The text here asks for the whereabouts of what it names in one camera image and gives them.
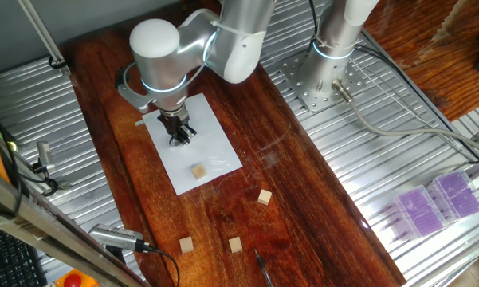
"metal mounting plate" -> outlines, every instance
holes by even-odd
[[[342,101],[342,97],[337,92],[324,92],[324,90],[317,92],[315,88],[304,86],[299,72],[301,64],[306,57],[306,52],[299,53],[296,56],[283,60],[280,65],[280,70],[285,75],[291,88],[298,95],[301,103],[311,112],[320,112]],[[365,87],[361,76],[352,68],[351,62],[347,63],[345,76],[344,86],[351,94],[356,94]]]

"dark wood surface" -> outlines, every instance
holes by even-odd
[[[448,120],[479,107],[479,0],[381,0],[366,29]]]
[[[179,25],[195,9],[178,4],[150,17]],[[266,286],[253,249],[275,286],[405,282],[260,66],[240,85],[204,71],[190,86],[191,95],[205,94],[243,168],[176,196],[147,129],[134,124],[141,115],[113,87],[116,70],[133,59],[128,35],[138,21],[63,50],[124,225],[174,256],[181,286]],[[257,203],[261,189],[273,192],[268,206]],[[194,251],[182,254],[187,236]],[[243,251],[232,254],[228,240],[237,236]],[[173,285],[169,261],[137,259],[152,285]]]

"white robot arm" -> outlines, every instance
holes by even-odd
[[[335,0],[320,19],[317,42],[301,66],[304,84],[316,92],[332,92],[332,82],[341,79],[364,22],[379,0]],[[122,97],[140,112],[150,103],[159,107],[174,145],[188,144],[196,133],[189,125],[184,101],[187,86],[204,66],[224,80],[243,82],[257,67],[262,42],[276,0],[224,0],[221,15],[195,11],[179,27],[151,19],[141,22],[130,36],[130,45],[147,95],[127,85],[128,69],[118,77]],[[187,74],[200,69],[191,79]]]

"small wooden block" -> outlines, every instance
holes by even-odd
[[[202,177],[206,176],[206,170],[204,169],[204,166],[199,164],[197,166],[194,166],[191,168],[191,171],[193,172],[194,177],[199,180]]]
[[[236,253],[242,250],[242,244],[240,238],[229,239],[230,249],[232,253]]]
[[[179,239],[179,243],[181,244],[181,251],[183,253],[193,251],[193,241],[191,240],[191,236],[189,238]]]
[[[258,202],[268,205],[270,199],[271,199],[271,192],[261,190],[261,193],[258,195]]]

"keyboard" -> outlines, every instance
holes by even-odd
[[[45,285],[35,249],[0,230],[0,287]]]

